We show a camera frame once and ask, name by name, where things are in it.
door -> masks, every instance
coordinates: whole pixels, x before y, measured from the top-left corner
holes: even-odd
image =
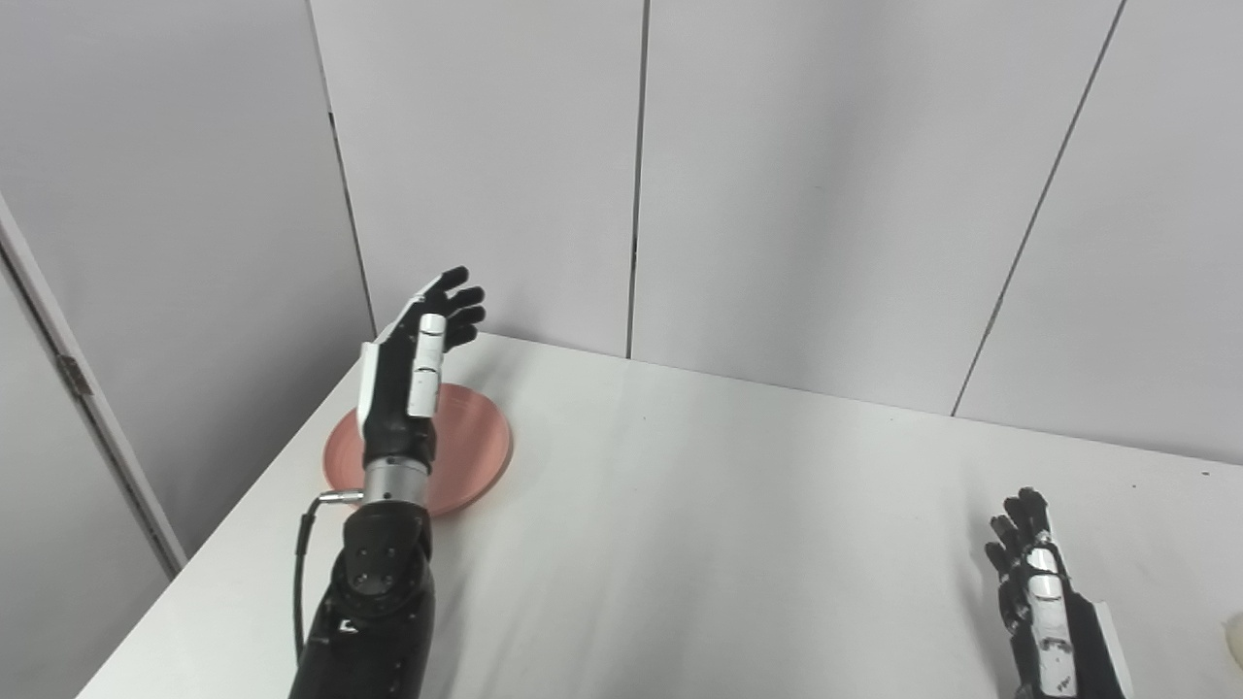
[[[0,264],[0,678],[73,697],[168,585]]]

cable connector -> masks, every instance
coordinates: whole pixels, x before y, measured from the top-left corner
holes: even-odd
[[[362,499],[363,490],[360,488],[352,488],[349,490],[328,490],[326,493],[321,493],[319,496],[316,498],[316,502],[321,505],[349,505],[358,502]]]

door hinge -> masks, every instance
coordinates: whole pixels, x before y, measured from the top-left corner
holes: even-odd
[[[70,391],[77,396],[94,396],[91,391],[91,384],[86,382],[86,376],[82,374],[82,367],[78,366],[77,359],[68,354],[57,354],[56,366],[61,369],[61,376],[65,378],[65,383],[70,387]]]

robotic hand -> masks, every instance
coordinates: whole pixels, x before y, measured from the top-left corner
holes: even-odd
[[[343,549],[319,602],[290,699],[413,699],[431,647],[435,592],[429,561],[431,529],[426,483],[436,455],[431,424],[444,352],[477,335],[484,290],[465,289],[466,267],[441,274],[419,291],[398,320],[363,345],[358,427],[363,435],[360,500],[346,520]],[[314,505],[303,517],[306,552]],[[295,604],[301,604],[300,595]]]
[[[997,597],[1022,685],[1017,699],[1126,699],[1131,678],[1109,608],[1070,587],[1048,505],[1030,488],[992,519],[1001,544],[984,552],[1001,576]]]

panel seam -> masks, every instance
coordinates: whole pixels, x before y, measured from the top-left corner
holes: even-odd
[[[1058,147],[1058,154],[1053,158],[1053,167],[1049,168],[1049,175],[1044,179],[1044,187],[1040,189],[1040,195],[1035,200],[1035,208],[1032,210],[1032,218],[1027,221],[1027,229],[1023,231],[1023,238],[1019,240],[1018,250],[1014,252],[1014,259],[1011,260],[1009,270],[1006,272],[1006,281],[1002,282],[1001,292],[997,295],[997,301],[993,302],[992,313],[988,316],[988,323],[984,325],[984,332],[979,337],[979,343],[976,345],[976,353],[971,357],[971,366],[967,367],[967,376],[962,379],[962,386],[958,387],[958,396],[953,400],[953,408],[950,410],[951,417],[957,417],[958,408],[962,405],[962,397],[967,393],[967,384],[971,383],[971,377],[976,373],[976,364],[979,363],[979,356],[984,351],[984,345],[988,342],[988,337],[993,332],[993,325],[997,322],[997,316],[1002,311],[1002,303],[1006,302],[1006,294],[1009,291],[1011,282],[1014,280],[1014,271],[1018,269],[1019,259],[1023,257],[1023,252],[1027,250],[1027,243],[1032,238],[1032,230],[1035,228],[1035,219],[1040,215],[1040,208],[1044,206],[1044,199],[1049,194],[1049,187],[1053,184],[1053,178],[1058,174],[1058,167],[1062,164],[1062,158],[1066,153],[1066,146],[1070,143],[1070,136],[1075,131],[1075,126],[1079,123],[1079,116],[1083,113],[1084,104],[1088,102],[1088,93],[1091,92],[1093,85],[1096,82],[1096,73],[1100,72],[1100,66],[1105,61],[1105,52],[1109,51],[1109,45],[1114,40],[1114,31],[1117,29],[1119,20],[1122,19],[1122,10],[1126,7],[1126,0],[1121,0],[1117,4],[1117,10],[1114,12],[1114,20],[1109,25],[1109,31],[1105,32],[1105,41],[1101,44],[1100,51],[1096,53],[1096,62],[1093,63],[1091,72],[1088,75],[1088,82],[1084,85],[1083,93],[1079,96],[1079,103],[1075,106],[1075,112],[1070,117],[1070,124],[1066,127],[1065,136],[1062,137],[1062,144]]]
[[[643,127],[648,103],[648,24],[651,0],[643,2],[643,34],[639,45],[639,117],[635,127],[634,147],[634,210],[630,220],[630,287],[626,300],[625,358],[634,356],[634,297],[639,272],[639,198],[643,187]]]

